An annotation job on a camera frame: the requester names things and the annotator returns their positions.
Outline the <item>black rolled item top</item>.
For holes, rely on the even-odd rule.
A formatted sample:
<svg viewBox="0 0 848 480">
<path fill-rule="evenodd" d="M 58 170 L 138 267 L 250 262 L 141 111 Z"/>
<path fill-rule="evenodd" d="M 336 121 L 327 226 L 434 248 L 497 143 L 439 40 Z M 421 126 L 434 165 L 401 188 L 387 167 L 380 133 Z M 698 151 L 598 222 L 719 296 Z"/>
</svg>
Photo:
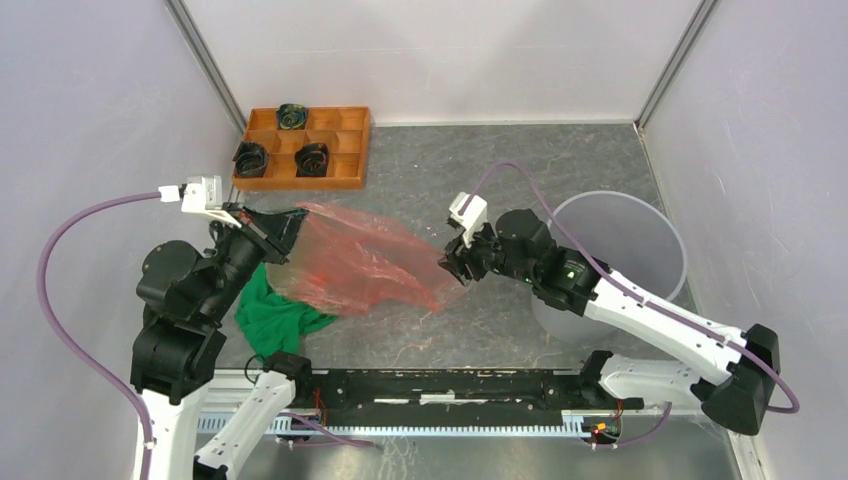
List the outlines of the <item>black rolled item top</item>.
<svg viewBox="0 0 848 480">
<path fill-rule="evenodd" d="M 275 117 L 279 130 L 304 130 L 309 109 L 301 104 L 284 103 L 277 108 Z"/>
</svg>

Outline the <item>black rolled item left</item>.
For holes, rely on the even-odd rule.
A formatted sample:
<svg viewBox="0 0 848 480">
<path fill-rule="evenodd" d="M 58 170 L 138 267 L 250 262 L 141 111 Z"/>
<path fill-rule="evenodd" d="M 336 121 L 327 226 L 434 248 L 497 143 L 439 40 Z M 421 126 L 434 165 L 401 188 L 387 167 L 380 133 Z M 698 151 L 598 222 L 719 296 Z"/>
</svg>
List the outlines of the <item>black rolled item left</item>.
<svg viewBox="0 0 848 480">
<path fill-rule="evenodd" d="M 261 143 L 243 141 L 232 161 L 236 178 L 261 178 L 267 171 L 269 154 Z"/>
</svg>

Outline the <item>grey plastic trash bin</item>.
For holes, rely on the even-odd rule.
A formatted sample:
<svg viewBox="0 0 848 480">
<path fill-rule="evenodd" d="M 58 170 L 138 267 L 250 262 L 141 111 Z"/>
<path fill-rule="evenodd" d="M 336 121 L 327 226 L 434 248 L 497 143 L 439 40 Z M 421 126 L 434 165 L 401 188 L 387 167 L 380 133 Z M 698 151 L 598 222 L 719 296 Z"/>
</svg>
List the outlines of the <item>grey plastic trash bin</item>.
<svg viewBox="0 0 848 480">
<path fill-rule="evenodd" d="M 616 191 L 573 196 L 554 217 L 598 260 L 650 293 L 675 300 L 686 282 L 688 259 L 672 223 L 651 204 Z M 534 318 L 547 334 L 570 345 L 600 342 L 618 329 L 556 310 L 531 294 Z"/>
</svg>

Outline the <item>black rolled item middle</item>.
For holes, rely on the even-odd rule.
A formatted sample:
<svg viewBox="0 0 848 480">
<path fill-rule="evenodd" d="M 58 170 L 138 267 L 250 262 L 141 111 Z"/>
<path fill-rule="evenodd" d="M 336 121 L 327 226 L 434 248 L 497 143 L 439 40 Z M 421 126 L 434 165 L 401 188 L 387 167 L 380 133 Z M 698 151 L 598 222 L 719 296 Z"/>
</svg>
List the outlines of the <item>black rolled item middle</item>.
<svg viewBox="0 0 848 480">
<path fill-rule="evenodd" d="M 325 143 L 304 145 L 294 154 L 297 177 L 326 177 L 330 160 L 329 147 Z"/>
</svg>

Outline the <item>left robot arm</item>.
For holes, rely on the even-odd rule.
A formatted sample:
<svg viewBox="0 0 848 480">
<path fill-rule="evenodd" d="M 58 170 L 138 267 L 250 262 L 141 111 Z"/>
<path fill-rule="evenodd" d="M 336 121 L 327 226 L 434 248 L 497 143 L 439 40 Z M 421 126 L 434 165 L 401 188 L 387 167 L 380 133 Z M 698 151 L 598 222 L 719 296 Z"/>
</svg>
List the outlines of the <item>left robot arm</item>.
<svg viewBox="0 0 848 480">
<path fill-rule="evenodd" d="M 143 262 L 136 293 L 143 327 L 132 349 L 130 383 L 147 409 L 138 472 L 144 479 L 235 479 L 273 420 L 314 394 L 310 360 L 277 351 L 267 356 L 253 389 L 203 447 L 194 440 L 216 360 L 226 342 L 224 315 L 257 269 L 287 262 L 307 211 L 263 214 L 236 204 L 209 230 L 212 250 L 174 240 Z"/>
</svg>

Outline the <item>black rolled item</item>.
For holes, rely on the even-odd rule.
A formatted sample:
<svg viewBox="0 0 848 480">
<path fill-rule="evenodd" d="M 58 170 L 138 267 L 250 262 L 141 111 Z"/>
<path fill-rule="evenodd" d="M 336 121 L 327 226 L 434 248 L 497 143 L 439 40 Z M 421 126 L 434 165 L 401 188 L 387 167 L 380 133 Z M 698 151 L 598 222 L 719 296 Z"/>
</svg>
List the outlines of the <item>black rolled item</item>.
<svg viewBox="0 0 848 480">
<path fill-rule="evenodd" d="M 325 143 L 304 145 L 294 154 L 297 177 L 326 177 L 330 160 L 329 147 Z"/>
<path fill-rule="evenodd" d="M 309 109 L 301 104 L 284 103 L 277 108 L 275 117 L 279 130 L 304 130 Z"/>
<path fill-rule="evenodd" d="M 269 154 L 261 143 L 243 141 L 232 161 L 236 178 L 261 178 L 267 171 Z"/>
</svg>

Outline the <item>orange wooden compartment tray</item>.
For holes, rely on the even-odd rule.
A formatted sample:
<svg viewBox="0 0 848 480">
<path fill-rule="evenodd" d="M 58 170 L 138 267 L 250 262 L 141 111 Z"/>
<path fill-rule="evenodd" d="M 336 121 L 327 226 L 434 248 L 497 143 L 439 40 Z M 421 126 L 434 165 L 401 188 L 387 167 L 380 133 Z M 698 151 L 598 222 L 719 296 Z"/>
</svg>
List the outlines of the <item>orange wooden compartment tray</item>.
<svg viewBox="0 0 848 480">
<path fill-rule="evenodd" d="M 251 111 L 234 157 L 241 191 L 354 190 L 365 185 L 372 127 L 365 106 L 289 104 Z"/>
</svg>

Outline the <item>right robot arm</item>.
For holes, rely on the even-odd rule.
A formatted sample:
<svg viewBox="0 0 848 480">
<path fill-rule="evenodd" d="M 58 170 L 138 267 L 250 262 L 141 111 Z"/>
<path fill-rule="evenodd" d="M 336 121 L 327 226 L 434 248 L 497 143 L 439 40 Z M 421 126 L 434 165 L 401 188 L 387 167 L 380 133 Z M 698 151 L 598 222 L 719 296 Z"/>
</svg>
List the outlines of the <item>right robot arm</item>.
<svg viewBox="0 0 848 480">
<path fill-rule="evenodd" d="M 580 400 L 602 408 L 613 399 L 697 407 L 742 435 L 761 430 L 779 376 L 779 341 L 769 328 L 747 330 L 708 320 L 657 297 L 607 264 L 560 246 L 529 209 L 496 223 L 486 207 L 453 207 L 458 236 L 440 266 L 462 284 L 497 274 L 522 281 L 545 305 L 616 327 L 671 355 L 633 360 L 595 352 L 577 382 Z"/>
</svg>

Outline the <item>red plastic trash bag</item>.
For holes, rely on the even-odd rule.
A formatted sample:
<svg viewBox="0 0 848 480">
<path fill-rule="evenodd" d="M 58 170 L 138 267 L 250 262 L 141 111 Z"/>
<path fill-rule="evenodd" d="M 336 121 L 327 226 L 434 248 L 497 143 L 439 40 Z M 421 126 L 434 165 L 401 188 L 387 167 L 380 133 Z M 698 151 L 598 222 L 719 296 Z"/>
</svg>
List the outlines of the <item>red plastic trash bag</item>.
<svg viewBox="0 0 848 480">
<path fill-rule="evenodd" d="M 337 204 L 306 211 L 288 260 L 266 265 L 272 289 L 329 314 L 364 314 L 396 301 L 440 311 L 467 288 L 438 261 L 442 252 L 399 221 Z"/>
</svg>

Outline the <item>green cloth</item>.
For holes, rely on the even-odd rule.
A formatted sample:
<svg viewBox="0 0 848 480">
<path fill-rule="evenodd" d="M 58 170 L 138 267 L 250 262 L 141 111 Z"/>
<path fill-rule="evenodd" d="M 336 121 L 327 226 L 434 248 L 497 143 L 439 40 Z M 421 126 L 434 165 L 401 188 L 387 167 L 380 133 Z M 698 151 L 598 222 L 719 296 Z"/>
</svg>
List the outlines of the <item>green cloth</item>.
<svg viewBox="0 0 848 480">
<path fill-rule="evenodd" d="M 277 352 L 297 354 L 302 337 L 337 319 L 278 294 L 267 279 L 264 263 L 243 287 L 234 317 L 253 353 L 261 359 Z"/>
</svg>

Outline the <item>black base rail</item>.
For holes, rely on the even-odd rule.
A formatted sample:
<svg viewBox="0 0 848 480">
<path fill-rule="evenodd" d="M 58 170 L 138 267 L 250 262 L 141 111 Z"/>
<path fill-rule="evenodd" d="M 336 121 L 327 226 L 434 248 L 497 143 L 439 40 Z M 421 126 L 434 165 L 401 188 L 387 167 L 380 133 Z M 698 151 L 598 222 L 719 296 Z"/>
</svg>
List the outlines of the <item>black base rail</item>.
<svg viewBox="0 0 848 480">
<path fill-rule="evenodd" d="M 326 414 L 332 427 L 554 426 L 564 411 L 638 410 L 577 370 L 315 370 L 291 409 Z"/>
</svg>

